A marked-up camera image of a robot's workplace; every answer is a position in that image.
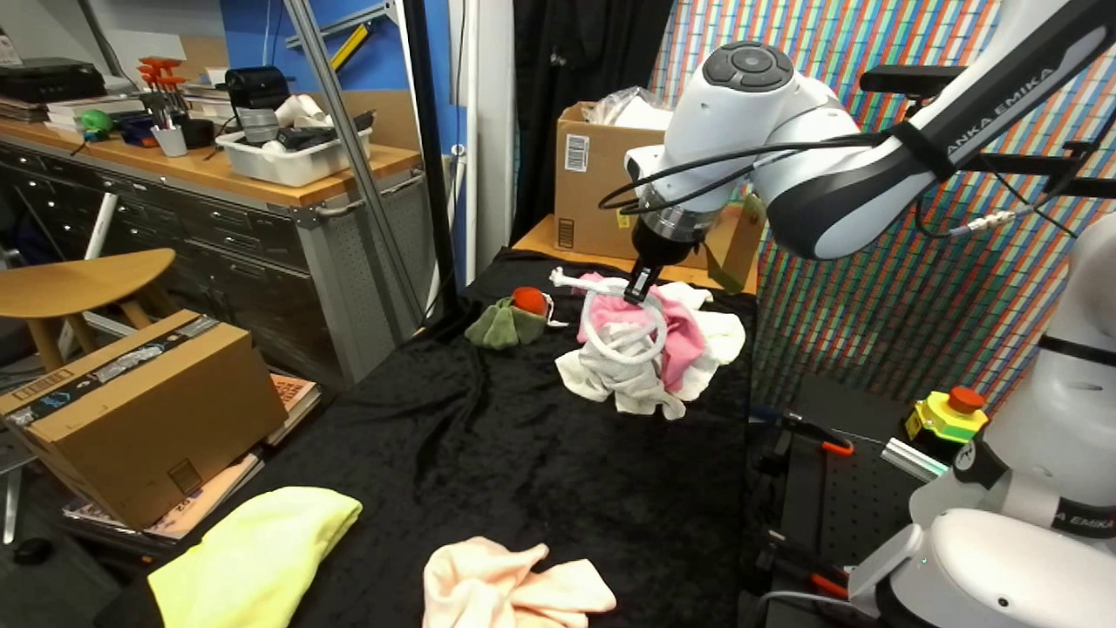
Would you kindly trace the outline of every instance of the cardboard box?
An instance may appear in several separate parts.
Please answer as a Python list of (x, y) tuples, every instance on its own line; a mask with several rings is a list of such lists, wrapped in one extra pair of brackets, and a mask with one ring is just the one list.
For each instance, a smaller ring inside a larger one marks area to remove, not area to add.
[(0, 399), (75, 495), (146, 528), (286, 419), (252, 336), (178, 312)]
[[(661, 144), (654, 128), (594, 127), (594, 101), (578, 101), (559, 119), (553, 154), (553, 244), (581, 256), (607, 256), (633, 263), (633, 218), (601, 209), (601, 200), (627, 184), (623, 154)], [(704, 251), (682, 257), (682, 269), (704, 269), (711, 278), (746, 286), (765, 241), (765, 221), (754, 209), (726, 209), (707, 230)]]

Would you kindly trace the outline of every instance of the crumpled cloth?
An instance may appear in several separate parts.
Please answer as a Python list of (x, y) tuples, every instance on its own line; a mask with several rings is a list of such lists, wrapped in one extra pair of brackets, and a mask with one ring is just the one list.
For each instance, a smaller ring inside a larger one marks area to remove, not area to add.
[(530, 571), (539, 557), (549, 543), (527, 552), (487, 537), (442, 543), (422, 571), (422, 628), (586, 628), (586, 615), (617, 607), (594, 561)]
[(286, 628), (359, 504), (330, 490), (275, 490), (222, 518), (146, 582), (167, 628)]
[(686, 283), (654, 286), (642, 312), (614, 294), (586, 295), (581, 349), (553, 361), (561, 383), (586, 402), (614, 399), (623, 415), (682, 419), (686, 402), (702, 399), (746, 338), (735, 314), (702, 312), (707, 300), (707, 288)]

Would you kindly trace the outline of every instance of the chair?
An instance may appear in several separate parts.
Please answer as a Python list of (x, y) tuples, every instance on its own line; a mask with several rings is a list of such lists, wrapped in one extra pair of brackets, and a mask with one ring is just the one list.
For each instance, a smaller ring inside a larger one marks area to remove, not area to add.
[(107, 256), (88, 263), (57, 263), (0, 272), (0, 316), (17, 316), (28, 326), (32, 342), (45, 370), (62, 365), (57, 344), (57, 322), (73, 328), (82, 351), (93, 349), (88, 312), (118, 305), (131, 328), (146, 328), (146, 312), (131, 300), (175, 263), (172, 249)]

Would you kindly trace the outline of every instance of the pink cloth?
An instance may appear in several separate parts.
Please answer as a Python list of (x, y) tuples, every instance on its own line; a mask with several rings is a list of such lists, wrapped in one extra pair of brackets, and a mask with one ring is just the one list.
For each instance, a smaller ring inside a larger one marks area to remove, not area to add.
[[(661, 316), (667, 316), (667, 344), (661, 344), (661, 387), (678, 392), (682, 383), (682, 375), (704, 357), (704, 342), (696, 330), (695, 314), (678, 305), (658, 295)], [(610, 328), (610, 326), (642, 326), (649, 328), (652, 316), (642, 306), (630, 306), (623, 295), (595, 295), (588, 306), (588, 326), (594, 328)]]
[(530, 571), (549, 543), (508, 552), (487, 537), (445, 543), (422, 571), (422, 628), (586, 628), (617, 607), (594, 561)]

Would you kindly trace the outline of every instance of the cabinet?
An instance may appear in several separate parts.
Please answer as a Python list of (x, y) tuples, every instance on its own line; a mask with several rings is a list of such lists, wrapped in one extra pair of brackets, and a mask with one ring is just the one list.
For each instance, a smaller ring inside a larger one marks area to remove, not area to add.
[(338, 392), (417, 326), (422, 305), (403, 305), (402, 288), (407, 278), (424, 295), (437, 257), (417, 154), (380, 150), (392, 154), (380, 168), (372, 154), (384, 214), (403, 251), (403, 277), (393, 277), (384, 251), (372, 251), (378, 266), (365, 263), (349, 177), (275, 190), (237, 180), (214, 154), (163, 161), (121, 144), (73, 154), (45, 128), (0, 127), (0, 184), (65, 257), (82, 256), (113, 192), (103, 256), (175, 249), (163, 278), (172, 300), (246, 328), (275, 365)]

